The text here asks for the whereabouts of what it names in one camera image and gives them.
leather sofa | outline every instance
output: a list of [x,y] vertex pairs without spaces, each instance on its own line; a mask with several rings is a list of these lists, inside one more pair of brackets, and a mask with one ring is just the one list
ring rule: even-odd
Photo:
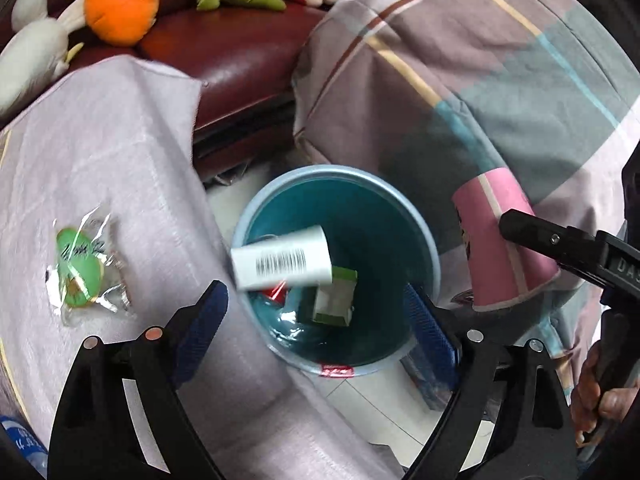
[[[74,0],[49,0],[58,16]],[[11,0],[2,2],[0,48],[13,33]],[[292,144],[290,78],[324,11],[288,2],[285,12],[223,6],[197,12],[196,0],[160,0],[156,24],[134,48],[103,44],[88,28],[71,70],[118,54],[167,63],[204,82],[193,134],[193,164],[203,182]]]

human hand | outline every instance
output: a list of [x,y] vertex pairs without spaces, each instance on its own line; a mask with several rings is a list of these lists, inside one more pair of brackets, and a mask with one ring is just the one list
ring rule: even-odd
[[600,385],[596,380],[595,367],[600,358],[600,342],[594,344],[582,365],[578,384],[571,392],[571,418],[574,421],[575,441],[584,442],[584,433],[596,428],[598,416],[621,422],[640,389],[640,379],[631,388],[614,388],[600,400]]

blue gripper pad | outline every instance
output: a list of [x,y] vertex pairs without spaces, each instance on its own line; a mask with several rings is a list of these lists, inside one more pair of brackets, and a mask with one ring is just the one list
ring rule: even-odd
[[226,314],[229,304],[229,293],[226,285],[219,282],[206,298],[204,304],[193,320],[175,351],[175,368],[172,376],[174,388],[193,379],[204,354],[216,335],[220,323]]
[[410,284],[404,286],[402,307],[434,376],[454,390],[458,384],[458,352]]

white rabbit plush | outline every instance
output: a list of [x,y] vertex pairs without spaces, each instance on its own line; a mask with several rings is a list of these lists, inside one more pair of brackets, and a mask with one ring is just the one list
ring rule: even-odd
[[16,33],[0,53],[0,122],[20,111],[69,68],[82,43],[68,49],[68,35],[84,27],[83,0],[58,19],[47,0],[16,0],[11,16]]

plaid fabric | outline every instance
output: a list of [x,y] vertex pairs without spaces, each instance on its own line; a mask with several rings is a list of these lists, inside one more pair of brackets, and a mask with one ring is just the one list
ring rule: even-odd
[[575,0],[339,0],[294,87],[296,142],[310,159],[378,174],[428,222],[438,305],[498,340],[536,335],[571,355],[569,391],[600,315],[597,301],[585,308],[592,292],[562,272],[523,303],[475,312],[451,198],[508,168],[537,216],[619,232],[640,76],[600,23]]

